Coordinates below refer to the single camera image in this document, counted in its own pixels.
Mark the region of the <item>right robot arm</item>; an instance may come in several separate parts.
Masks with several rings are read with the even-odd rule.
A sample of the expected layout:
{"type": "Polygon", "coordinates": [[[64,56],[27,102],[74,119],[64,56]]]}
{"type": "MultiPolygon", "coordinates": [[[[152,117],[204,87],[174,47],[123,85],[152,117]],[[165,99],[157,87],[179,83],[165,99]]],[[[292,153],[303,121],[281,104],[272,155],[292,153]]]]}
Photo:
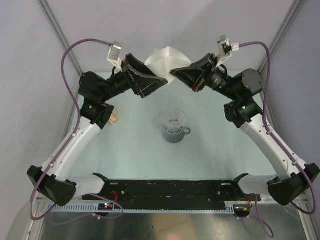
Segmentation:
{"type": "Polygon", "coordinates": [[[190,66],[171,70],[170,74],[194,92],[208,87],[230,99],[223,106],[226,119],[251,138],[275,170],[274,175],[244,173],[235,178],[237,184],[231,187],[234,199],[241,201],[249,194],[260,194],[287,206],[315,181],[319,167],[294,155],[263,118],[263,110],[254,100],[262,91],[262,78],[256,70],[249,68],[231,77],[225,66],[216,66],[214,54],[209,53],[190,66]]]}

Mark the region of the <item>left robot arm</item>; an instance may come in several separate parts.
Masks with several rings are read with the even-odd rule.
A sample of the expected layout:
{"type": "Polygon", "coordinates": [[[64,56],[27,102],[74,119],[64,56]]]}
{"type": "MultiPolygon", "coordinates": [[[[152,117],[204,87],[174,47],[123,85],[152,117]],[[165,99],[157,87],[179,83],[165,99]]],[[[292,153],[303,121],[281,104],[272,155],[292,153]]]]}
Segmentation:
{"type": "Polygon", "coordinates": [[[131,53],[126,55],[120,67],[121,71],[109,79],[91,71],[80,77],[78,92],[84,102],[75,126],[53,157],[40,167],[33,165],[27,171],[36,190],[60,207],[78,196],[94,194],[104,200],[111,194],[111,187],[106,184],[107,178],[99,173],[79,179],[69,178],[71,168],[82,151],[111,118],[114,106],[107,104],[107,101],[128,90],[146,98],[168,83],[167,79],[156,76],[131,53]]]}

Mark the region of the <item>glass coffee server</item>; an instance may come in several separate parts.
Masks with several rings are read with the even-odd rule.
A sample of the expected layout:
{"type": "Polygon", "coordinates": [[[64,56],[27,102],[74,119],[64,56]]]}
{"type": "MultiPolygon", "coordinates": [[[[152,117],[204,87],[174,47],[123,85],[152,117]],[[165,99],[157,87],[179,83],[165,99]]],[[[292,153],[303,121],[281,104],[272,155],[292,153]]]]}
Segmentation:
{"type": "Polygon", "coordinates": [[[191,133],[191,129],[187,126],[178,128],[163,127],[162,136],[165,141],[171,144],[178,144],[183,141],[186,135],[191,133]]]}

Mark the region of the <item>white paper coffee filter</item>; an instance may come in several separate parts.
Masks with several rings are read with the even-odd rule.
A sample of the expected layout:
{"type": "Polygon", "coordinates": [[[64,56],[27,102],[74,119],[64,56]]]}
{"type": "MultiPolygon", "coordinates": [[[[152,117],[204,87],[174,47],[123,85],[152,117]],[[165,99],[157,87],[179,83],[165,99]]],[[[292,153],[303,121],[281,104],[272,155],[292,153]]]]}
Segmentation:
{"type": "Polygon", "coordinates": [[[155,49],[154,53],[144,62],[144,65],[157,77],[166,79],[170,85],[176,78],[171,75],[171,70],[189,67],[191,60],[177,49],[167,46],[155,49]]]}

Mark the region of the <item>clear glass dripper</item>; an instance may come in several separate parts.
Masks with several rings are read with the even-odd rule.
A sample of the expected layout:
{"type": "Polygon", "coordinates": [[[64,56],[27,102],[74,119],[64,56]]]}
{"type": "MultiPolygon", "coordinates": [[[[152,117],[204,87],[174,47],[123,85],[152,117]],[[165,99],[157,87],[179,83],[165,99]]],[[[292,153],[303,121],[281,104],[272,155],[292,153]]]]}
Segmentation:
{"type": "Polygon", "coordinates": [[[187,127],[187,116],[179,109],[170,109],[163,114],[163,128],[169,134],[180,134],[182,131],[189,131],[187,127]]]}

